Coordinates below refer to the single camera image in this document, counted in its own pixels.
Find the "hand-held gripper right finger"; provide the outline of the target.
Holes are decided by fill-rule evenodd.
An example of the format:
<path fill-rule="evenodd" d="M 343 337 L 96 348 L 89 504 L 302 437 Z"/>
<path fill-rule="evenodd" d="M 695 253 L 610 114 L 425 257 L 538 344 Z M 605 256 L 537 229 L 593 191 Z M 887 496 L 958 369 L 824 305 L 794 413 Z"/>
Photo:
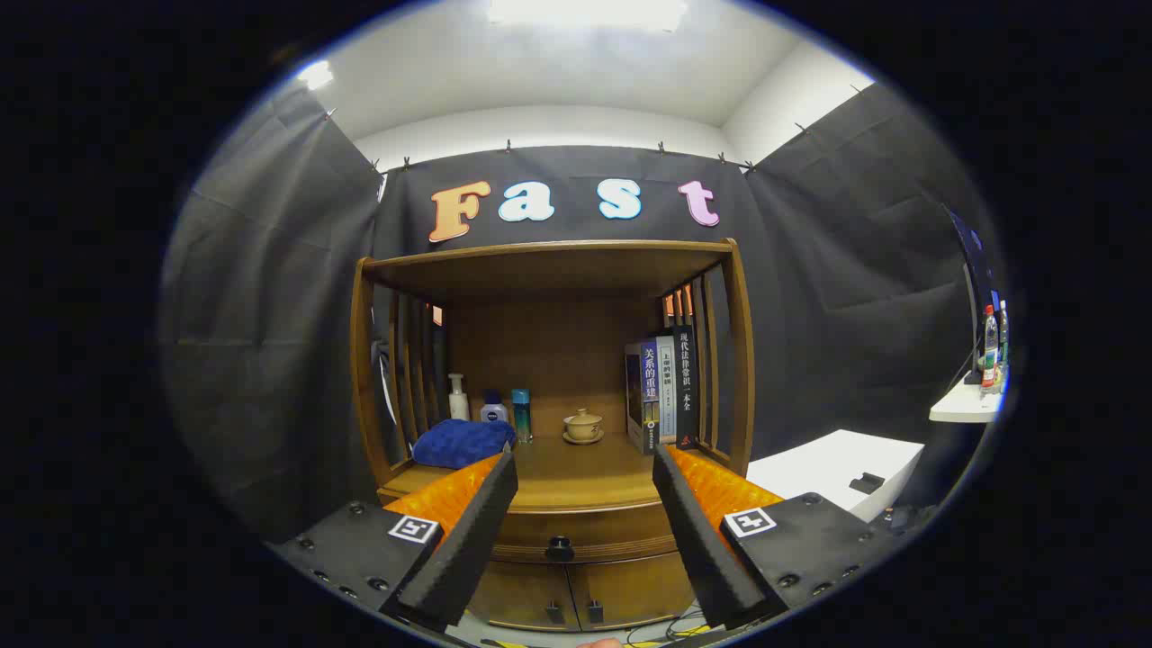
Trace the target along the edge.
<path fill-rule="evenodd" d="M 892 534 L 824 495 L 782 498 L 669 445 L 652 481 L 704 619 L 734 630 L 809 606 L 880 565 Z"/>

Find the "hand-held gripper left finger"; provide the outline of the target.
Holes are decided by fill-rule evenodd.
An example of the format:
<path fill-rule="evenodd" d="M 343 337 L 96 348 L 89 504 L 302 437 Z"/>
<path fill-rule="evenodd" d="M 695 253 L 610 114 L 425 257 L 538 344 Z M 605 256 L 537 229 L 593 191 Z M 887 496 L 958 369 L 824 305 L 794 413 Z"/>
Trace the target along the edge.
<path fill-rule="evenodd" d="M 438 633 L 457 625 L 491 558 L 518 492 L 509 447 L 433 482 L 450 485 L 435 503 L 449 512 L 418 512 L 414 496 L 370 508 L 353 502 L 276 544 L 276 557 L 326 590 L 380 615 Z"/>

